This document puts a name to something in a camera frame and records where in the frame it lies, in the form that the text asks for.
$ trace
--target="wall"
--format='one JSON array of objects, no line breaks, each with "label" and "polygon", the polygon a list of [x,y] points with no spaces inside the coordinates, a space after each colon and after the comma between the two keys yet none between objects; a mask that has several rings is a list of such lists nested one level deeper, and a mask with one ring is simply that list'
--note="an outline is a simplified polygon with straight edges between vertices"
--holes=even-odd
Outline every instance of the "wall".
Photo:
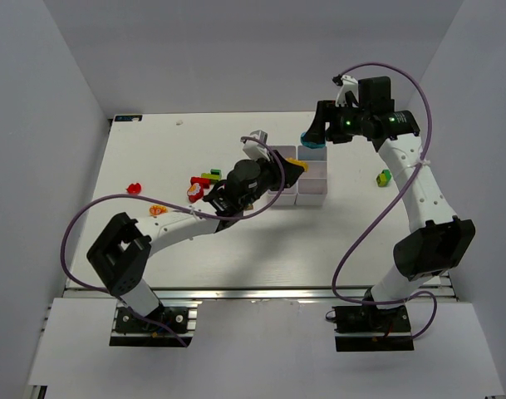
[{"label": "wall", "polygon": [[[506,391],[506,1],[465,0],[422,84],[434,113],[432,169],[476,237],[452,273],[472,301]],[[410,108],[424,120],[419,99]]]},{"label": "wall", "polygon": [[0,0],[0,399],[20,399],[107,123],[42,0]]},{"label": "wall", "polygon": [[[420,78],[461,0],[45,3],[110,117],[307,111],[336,95],[333,76],[365,61]],[[395,78],[400,106],[412,92]]]}]

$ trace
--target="cable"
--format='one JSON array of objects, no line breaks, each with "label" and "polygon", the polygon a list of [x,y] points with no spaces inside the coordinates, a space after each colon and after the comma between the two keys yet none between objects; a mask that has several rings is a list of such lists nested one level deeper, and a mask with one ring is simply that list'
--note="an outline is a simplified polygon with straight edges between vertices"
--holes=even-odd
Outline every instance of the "cable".
[{"label": "cable", "polygon": [[[432,121],[432,114],[430,110],[430,104],[428,103],[428,99],[426,98],[426,94],[422,90],[422,87],[420,87],[419,83],[408,73],[405,71],[402,71],[401,69],[397,68],[396,66],[392,66],[389,64],[385,64],[382,62],[364,62],[362,64],[357,64],[355,66],[352,66],[345,71],[343,71],[340,75],[346,75],[350,71],[354,71],[357,68],[361,67],[384,67],[387,69],[391,69],[392,71],[398,72],[404,77],[406,77],[415,87],[415,89],[419,92],[420,98],[425,106],[426,111],[426,120],[428,121],[428,130],[426,132],[426,140],[425,144],[423,145],[422,151],[420,152],[420,160],[424,161],[426,154],[428,153],[428,149],[430,148],[430,142],[432,137],[432,130],[433,130],[433,121]],[[386,217],[387,214],[390,213],[390,211],[395,207],[395,205],[398,204],[398,202],[402,199],[406,191],[410,188],[410,186],[415,181],[415,178],[419,174],[420,168],[422,167],[422,164],[419,163],[415,166],[413,173],[411,174],[410,178],[406,181],[404,187],[399,191],[399,194],[391,201],[389,205],[382,211],[381,214],[378,215],[378,217],[367,227],[367,229],[361,234],[360,237],[356,239],[354,244],[351,245],[351,247],[346,251],[345,255],[341,259],[340,263],[336,267],[336,271],[334,272],[334,275],[332,276],[332,292],[334,293],[334,296],[336,298],[341,299],[342,301],[349,302],[349,303],[357,303],[360,305],[396,305],[399,303],[405,303],[413,298],[417,298],[420,295],[429,295],[432,300],[434,301],[434,311],[432,313],[432,316],[429,320],[429,322],[420,330],[418,333],[416,333],[413,338],[419,337],[421,334],[423,334],[431,325],[431,323],[434,321],[435,314],[437,313],[437,298],[433,293],[430,291],[419,291],[418,293],[414,293],[413,295],[409,296],[405,299],[398,299],[395,301],[383,301],[383,302],[376,302],[376,301],[365,301],[365,300],[359,300],[354,298],[348,298],[340,295],[337,292],[337,278],[339,277],[339,273],[341,272],[341,268],[345,265],[346,261],[349,259],[349,257],[352,255],[352,253],[358,248],[358,246],[361,244],[361,242],[369,235],[369,233]]]},{"label": "cable", "polygon": [[[74,217],[71,218],[70,223],[66,227],[66,231],[64,232],[64,235],[62,236],[61,252],[60,252],[61,267],[62,267],[62,271],[64,272],[64,274],[71,281],[73,281],[74,283],[77,283],[77,284],[81,285],[84,288],[88,288],[88,289],[91,289],[91,290],[94,290],[94,291],[99,291],[101,293],[109,293],[105,288],[96,287],[94,285],[90,285],[90,284],[82,282],[80,279],[78,279],[76,276],[74,276],[71,273],[71,271],[69,270],[68,265],[66,263],[66,244],[68,242],[68,238],[70,237],[70,232],[73,230],[74,225],[76,224],[77,220],[79,220],[79,218],[87,210],[89,210],[93,206],[96,206],[96,205],[100,204],[101,202],[105,202],[105,201],[108,201],[108,200],[114,200],[114,199],[117,199],[117,198],[129,198],[129,199],[133,199],[133,200],[142,200],[142,201],[147,201],[147,202],[150,202],[150,203],[153,203],[153,204],[159,204],[159,205],[167,206],[167,207],[172,208],[172,209],[177,209],[180,212],[184,212],[186,214],[196,214],[197,216],[200,216],[200,217],[203,217],[203,218],[206,218],[206,219],[217,219],[217,220],[227,220],[227,221],[239,221],[239,220],[251,219],[254,216],[257,216],[257,215],[261,214],[262,212],[265,212],[267,209],[269,209],[271,207],[271,205],[273,205],[274,202],[278,199],[278,197],[280,196],[280,194],[283,192],[284,185],[286,184],[286,175],[284,173],[284,167],[282,166],[282,162],[280,161],[280,159],[278,159],[278,156],[275,154],[275,152],[272,150],[272,148],[269,145],[265,144],[264,142],[260,141],[259,139],[256,139],[254,137],[244,136],[240,140],[243,141],[243,142],[245,142],[247,140],[250,140],[250,141],[254,141],[254,142],[260,144],[263,148],[265,148],[269,152],[269,154],[272,156],[272,158],[275,160],[275,162],[277,162],[278,168],[280,169],[281,181],[280,181],[280,186],[278,187],[278,191],[275,194],[275,196],[273,197],[273,199],[271,201],[269,201],[269,203],[267,203],[263,208],[257,210],[256,212],[253,212],[251,214],[244,215],[244,216],[224,217],[224,216],[217,216],[216,214],[206,214],[204,212],[193,211],[191,208],[185,208],[184,206],[179,206],[179,205],[176,205],[176,204],[170,204],[168,202],[164,202],[164,201],[161,201],[159,199],[154,199],[154,198],[150,198],[150,197],[144,197],[142,195],[137,195],[137,196],[133,196],[133,195],[130,195],[130,194],[106,195],[106,196],[100,197],[98,199],[94,199],[89,204],[87,204],[84,207],[82,207],[79,210],[79,212],[77,212],[74,215]],[[127,309],[131,312],[131,314],[135,318],[138,318],[139,320],[142,320],[142,321],[144,321],[146,323],[152,323],[152,324],[154,324],[156,326],[159,326],[160,328],[163,328],[168,333],[172,334],[184,347],[186,347],[186,343],[171,328],[169,328],[165,324],[156,322],[154,320],[150,320],[148,318],[144,318],[143,316],[140,316],[138,313],[136,313],[131,308],[127,308]]]}]

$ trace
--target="blue object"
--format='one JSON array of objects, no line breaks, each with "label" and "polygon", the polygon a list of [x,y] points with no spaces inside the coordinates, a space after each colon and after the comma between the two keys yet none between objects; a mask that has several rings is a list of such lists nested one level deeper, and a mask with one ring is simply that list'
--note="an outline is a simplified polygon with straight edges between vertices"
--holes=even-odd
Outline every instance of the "blue object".
[{"label": "blue object", "polygon": [[302,139],[304,137],[304,135],[306,135],[306,131],[301,134],[301,144],[304,145],[305,147],[308,147],[308,148],[323,148],[325,145],[327,145],[326,143],[317,144],[317,143],[312,143],[310,141],[304,141]]}]

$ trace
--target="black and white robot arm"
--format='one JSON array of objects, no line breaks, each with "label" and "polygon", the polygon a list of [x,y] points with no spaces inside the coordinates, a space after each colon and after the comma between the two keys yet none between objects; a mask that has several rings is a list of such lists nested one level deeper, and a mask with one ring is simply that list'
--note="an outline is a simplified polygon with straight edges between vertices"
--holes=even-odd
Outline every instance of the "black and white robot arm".
[{"label": "black and white robot arm", "polygon": [[[263,143],[267,139],[263,131],[255,131],[251,136]],[[86,257],[112,296],[139,315],[160,323],[171,322],[173,327],[173,320],[167,319],[173,313],[166,312],[142,277],[147,260],[170,245],[217,233],[236,223],[205,218],[194,212],[239,217],[267,190],[279,189],[282,175],[275,159],[251,140],[245,142],[243,151],[249,159],[239,161],[226,180],[219,181],[202,200],[192,204],[192,213],[174,211],[136,219],[120,213],[111,219]],[[274,154],[283,167],[285,187],[293,186],[304,168],[283,159],[276,151]]]},{"label": "black and white robot arm", "polygon": [[[345,75],[333,81],[341,87],[337,99],[317,103],[314,121],[301,138],[304,145],[317,148],[327,141],[347,143],[363,135],[387,164],[399,191],[422,163],[402,197],[410,235],[394,247],[395,264],[365,297],[373,302],[403,300],[432,277],[458,265],[474,237],[474,224],[458,218],[429,163],[420,161],[420,129],[409,111],[395,111],[389,77],[357,81]],[[376,305],[378,309],[399,306],[401,303]]]}]

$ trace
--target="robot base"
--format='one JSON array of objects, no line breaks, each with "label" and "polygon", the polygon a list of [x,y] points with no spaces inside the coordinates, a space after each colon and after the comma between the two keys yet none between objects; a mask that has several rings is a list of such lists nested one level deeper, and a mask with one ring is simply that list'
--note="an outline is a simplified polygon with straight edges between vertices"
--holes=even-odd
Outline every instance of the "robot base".
[{"label": "robot base", "polygon": [[[188,332],[187,307],[166,307],[163,319],[169,320],[168,326],[178,334]],[[191,337],[182,337],[186,345]],[[134,318],[126,308],[118,308],[114,333],[109,341],[111,347],[182,347],[179,341],[158,326]]]},{"label": "robot base", "polygon": [[336,352],[413,351],[405,306],[381,311],[367,306],[336,306]]}]

